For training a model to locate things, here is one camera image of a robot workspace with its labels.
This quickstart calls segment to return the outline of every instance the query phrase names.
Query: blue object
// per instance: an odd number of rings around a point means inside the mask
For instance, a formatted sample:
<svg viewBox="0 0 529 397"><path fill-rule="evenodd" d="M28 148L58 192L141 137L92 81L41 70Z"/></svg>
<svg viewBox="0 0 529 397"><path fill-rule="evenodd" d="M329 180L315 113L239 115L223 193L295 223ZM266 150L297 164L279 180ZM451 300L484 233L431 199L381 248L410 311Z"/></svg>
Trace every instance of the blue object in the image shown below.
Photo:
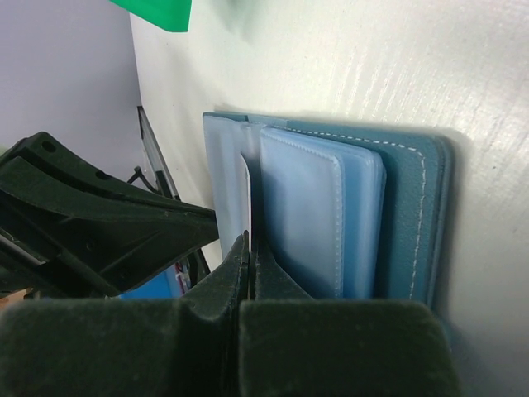
<svg viewBox="0 0 529 397"><path fill-rule="evenodd" d="M314 298L370 298L385 182L380 156L264 128L261 172L278 263Z"/></svg>
<svg viewBox="0 0 529 397"><path fill-rule="evenodd" d="M166 269L141 287L121 295L122 299L168 299L182 295L174 266Z"/></svg>
<svg viewBox="0 0 529 397"><path fill-rule="evenodd" d="M204 114L205 124L213 119L268 125L379 153L387 181L374 296L431 306L453 165L443 136L239 113Z"/></svg>

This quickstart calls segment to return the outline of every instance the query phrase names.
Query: dark blue leather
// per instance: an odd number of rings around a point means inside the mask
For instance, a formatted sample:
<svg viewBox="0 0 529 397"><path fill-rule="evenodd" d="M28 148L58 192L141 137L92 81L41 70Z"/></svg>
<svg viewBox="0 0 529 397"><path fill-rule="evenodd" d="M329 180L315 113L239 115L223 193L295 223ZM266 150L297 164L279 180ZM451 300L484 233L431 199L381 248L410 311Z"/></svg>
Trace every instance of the dark blue leather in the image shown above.
<svg viewBox="0 0 529 397"><path fill-rule="evenodd" d="M444 137L238 113L207 115L264 123L378 152L387 181L375 296L431 305L453 163Z"/></svg>

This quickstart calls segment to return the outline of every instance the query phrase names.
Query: stitched edge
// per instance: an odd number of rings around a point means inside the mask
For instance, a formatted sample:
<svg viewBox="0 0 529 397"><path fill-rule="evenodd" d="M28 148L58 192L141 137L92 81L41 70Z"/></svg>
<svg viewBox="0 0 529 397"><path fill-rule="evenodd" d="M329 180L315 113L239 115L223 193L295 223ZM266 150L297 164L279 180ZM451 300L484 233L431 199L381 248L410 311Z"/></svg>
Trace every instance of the stitched edge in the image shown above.
<svg viewBox="0 0 529 397"><path fill-rule="evenodd" d="M418 261L418 255L419 255L419 245L421 243L421 233L422 233L422 216L423 216L423 209L424 209L424 198L426 197L426 185L427 185L427 169L424 164L424 161L426 157L416 148L412 146L405 146L400 143L390 142L390 141L374 141L371 139L365 139L365 138L358 138L356 136L346 136L346 135L337 135L337 134L331 134L329 132L314 132L314 131L308 131L308 130L299 130L297 128L290 128L290 127L281 127L281 126L274 126L270 125L273 128L278 128L282 130L287 130L291 132L300 132L305 135L319 135L319 136L333 136L335 138L342 138L342 139L349 139L352 141L362 141L366 143L374 143L377 145L390 145L395 146L400 149L406 149L409 151L413 151L416 153L421 162L421 168L422 168L422 183L421 183L421 197L419 198L419 221L417 222L417 239L415 241L415 250L413 252L413 266L412 266L412 282L410 283L410 295L409 299L412 299L413 292L415 289L415 279L417 277L417 261Z"/></svg>
<svg viewBox="0 0 529 397"><path fill-rule="evenodd" d="M271 141L277 141L280 143L283 143L285 145L291 146L295 149L298 149L300 151L305 151L310 155L315 155L316 157L320 157L323 160L327 160L331 162L332 164L332 173L333 173L333 183L334 183L334 193L335 193L335 202L336 202L336 213L334 214L335 218L335 230L338 230L339 232L334 236L334 242L335 242L335 260L334 260L334 294L335 297L340 298L343 295L343 274L341 271L341 262L343 259L343 250L342 250L342 242L344 238L344 231L343 231L343 222L342 222L342 214L343 214L343 200L342 200L342 191L341 191L341 178L340 172L338 171L338 164L337 159L333 159L331 156L324 155L318 151L315 151L314 149L307 148L305 146L299 145L298 143L294 143L291 141L287 141L279 136L274 136L268 132L263 132L262 137L266 139L270 139Z"/></svg>

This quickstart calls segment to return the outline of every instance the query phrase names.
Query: green plastic object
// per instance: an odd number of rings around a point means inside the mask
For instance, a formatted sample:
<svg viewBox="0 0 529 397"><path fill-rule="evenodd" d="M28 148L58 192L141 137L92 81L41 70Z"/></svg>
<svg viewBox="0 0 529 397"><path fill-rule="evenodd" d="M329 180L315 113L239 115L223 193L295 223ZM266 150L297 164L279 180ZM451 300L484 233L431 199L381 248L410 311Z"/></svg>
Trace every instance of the green plastic object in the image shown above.
<svg viewBox="0 0 529 397"><path fill-rule="evenodd" d="M191 0L111 0L165 31L188 31Z"/></svg>

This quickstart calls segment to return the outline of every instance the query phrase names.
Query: white tabletop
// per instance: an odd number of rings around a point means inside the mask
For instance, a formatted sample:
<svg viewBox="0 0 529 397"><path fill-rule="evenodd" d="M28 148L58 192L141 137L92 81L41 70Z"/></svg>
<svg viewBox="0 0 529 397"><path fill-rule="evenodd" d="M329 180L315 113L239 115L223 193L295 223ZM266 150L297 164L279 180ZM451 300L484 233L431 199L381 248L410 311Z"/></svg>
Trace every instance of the white tabletop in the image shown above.
<svg viewBox="0 0 529 397"><path fill-rule="evenodd" d="M189 33L132 30L143 105L191 203L212 207L206 111L445 129L459 159L436 309L476 395L525 395L528 16L529 0L197 0Z"/></svg>

